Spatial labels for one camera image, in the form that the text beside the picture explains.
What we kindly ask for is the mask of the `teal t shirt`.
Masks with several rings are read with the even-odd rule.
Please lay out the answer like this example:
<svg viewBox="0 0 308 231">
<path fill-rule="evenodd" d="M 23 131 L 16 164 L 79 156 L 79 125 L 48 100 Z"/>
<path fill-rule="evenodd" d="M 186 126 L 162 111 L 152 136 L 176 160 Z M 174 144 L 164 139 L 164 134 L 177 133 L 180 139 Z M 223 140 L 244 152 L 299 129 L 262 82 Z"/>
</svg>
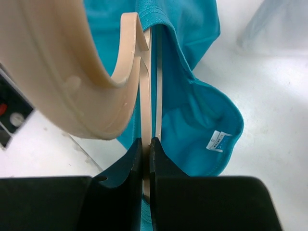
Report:
<svg viewBox="0 0 308 231">
<path fill-rule="evenodd" d="M 112 74 L 120 18 L 137 12 L 152 29 L 152 108 L 156 107 L 156 55 L 162 52 L 161 145 L 188 176 L 219 175 L 244 128 L 234 103 L 200 81 L 193 69 L 220 35 L 214 0 L 86 0 L 84 7 L 99 57 Z"/>
</svg>

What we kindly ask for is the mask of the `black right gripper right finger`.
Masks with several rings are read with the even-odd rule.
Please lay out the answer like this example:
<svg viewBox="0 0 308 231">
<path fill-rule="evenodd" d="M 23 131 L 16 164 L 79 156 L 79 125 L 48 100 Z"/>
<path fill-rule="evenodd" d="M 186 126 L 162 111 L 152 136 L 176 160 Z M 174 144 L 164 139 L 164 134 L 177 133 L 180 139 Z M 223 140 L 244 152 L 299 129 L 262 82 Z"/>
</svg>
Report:
<svg viewBox="0 0 308 231">
<path fill-rule="evenodd" d="M 280 231 L 270 193 L 254 177 L 190 177 L 150 148 L 150 207 L 155 231 Z"/>
</svg>

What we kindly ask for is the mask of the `white hanging cloth bag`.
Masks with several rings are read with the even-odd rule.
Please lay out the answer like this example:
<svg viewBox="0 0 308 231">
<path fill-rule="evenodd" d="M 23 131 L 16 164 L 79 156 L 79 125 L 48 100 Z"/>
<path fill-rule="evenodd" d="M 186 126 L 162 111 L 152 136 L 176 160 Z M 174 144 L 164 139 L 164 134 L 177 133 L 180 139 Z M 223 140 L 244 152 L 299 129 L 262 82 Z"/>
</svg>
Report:
<svg viewBox="0 0 308 231">
<path fill-rule="evenodd" d="M 246 53 L 266 56 L 308 55 L 308 2 L 265 0 L 237 39 Z"/>
</svg>

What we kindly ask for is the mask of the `beige wooden hanger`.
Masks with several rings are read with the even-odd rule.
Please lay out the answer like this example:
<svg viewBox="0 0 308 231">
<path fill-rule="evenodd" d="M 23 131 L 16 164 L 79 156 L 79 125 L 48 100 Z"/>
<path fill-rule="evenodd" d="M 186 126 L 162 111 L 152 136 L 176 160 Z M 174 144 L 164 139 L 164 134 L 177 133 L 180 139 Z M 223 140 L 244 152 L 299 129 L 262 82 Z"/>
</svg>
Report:
<svg viewBox="0 0 308 231">
<path fill-rule="evenodd" d="M 0 61 L 26 98 L 62 130 L 112 140 L 140 103 L 143 193 L 150 201 L 152 31 L 124 13 L 113 73 L 105 70 L 80 0 L 3 0 Z"/>
</svg>

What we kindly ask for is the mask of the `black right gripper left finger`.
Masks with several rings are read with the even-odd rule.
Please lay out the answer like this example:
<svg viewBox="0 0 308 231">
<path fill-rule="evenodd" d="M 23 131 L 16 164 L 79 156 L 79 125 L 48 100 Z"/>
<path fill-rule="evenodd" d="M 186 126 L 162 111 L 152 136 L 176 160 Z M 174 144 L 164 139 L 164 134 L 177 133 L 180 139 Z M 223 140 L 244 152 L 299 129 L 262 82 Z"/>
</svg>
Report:
<svg viewBox="0 0 308 231">
<path fill-rule="evenodd" d="M 95 177 L 4 178 L 3 231 L 138 231 L 141 228 L 142 147 Z"/>
</svg>

